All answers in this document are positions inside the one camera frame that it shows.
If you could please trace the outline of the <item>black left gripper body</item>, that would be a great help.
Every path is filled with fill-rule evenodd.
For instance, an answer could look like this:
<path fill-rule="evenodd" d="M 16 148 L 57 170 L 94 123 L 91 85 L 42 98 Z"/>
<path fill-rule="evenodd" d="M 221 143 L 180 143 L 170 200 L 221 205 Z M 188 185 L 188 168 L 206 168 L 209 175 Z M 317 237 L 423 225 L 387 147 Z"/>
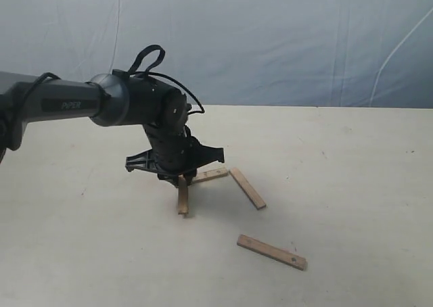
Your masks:
<path fill-rule="evenodd" d="M 222 147 L 202 145 L 192 134 L 188 126 L 180 132 L 170 131 L 153 124 L 143 126 L 151 149 L 126 158 L 128 172 L 141 170 L 157 175 L 161 181 L 170 182 L 174 176 L 183 176 L 213 162 L 225 161 Z"/>

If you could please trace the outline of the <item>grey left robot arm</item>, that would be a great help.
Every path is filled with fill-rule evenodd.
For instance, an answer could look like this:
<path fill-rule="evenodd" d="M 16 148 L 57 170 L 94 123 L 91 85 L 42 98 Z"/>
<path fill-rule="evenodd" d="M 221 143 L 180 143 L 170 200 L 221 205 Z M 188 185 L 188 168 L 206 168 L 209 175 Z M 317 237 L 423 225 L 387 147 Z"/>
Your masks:
<path fill-rule="evenodd" d="M 151 148 L 126 158 L 128 172 L 154 173 L 177 187 L 190 185 L 198 168 L 225 161 L 221 147 L 202 145 L 187 120 L 191 93 L 179 82 L 153 73 L 115 70 L 89 82 L 72 82 L 52 73 L 40 76 L 1 73 L 1 153 L 16 151 L 31 122 L 89 118 L 102 127 L 140 125 Z"/>

